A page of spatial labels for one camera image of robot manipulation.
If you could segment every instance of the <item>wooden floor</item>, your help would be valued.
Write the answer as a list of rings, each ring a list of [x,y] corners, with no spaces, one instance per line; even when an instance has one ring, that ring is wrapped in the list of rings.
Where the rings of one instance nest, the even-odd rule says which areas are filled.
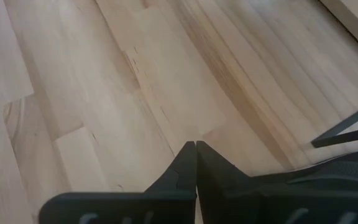
[[[143,191],[186,141],[249,175],[358,151],[309,144],[357,110],[358,43],[316,0],[0,0],[0,223]]]

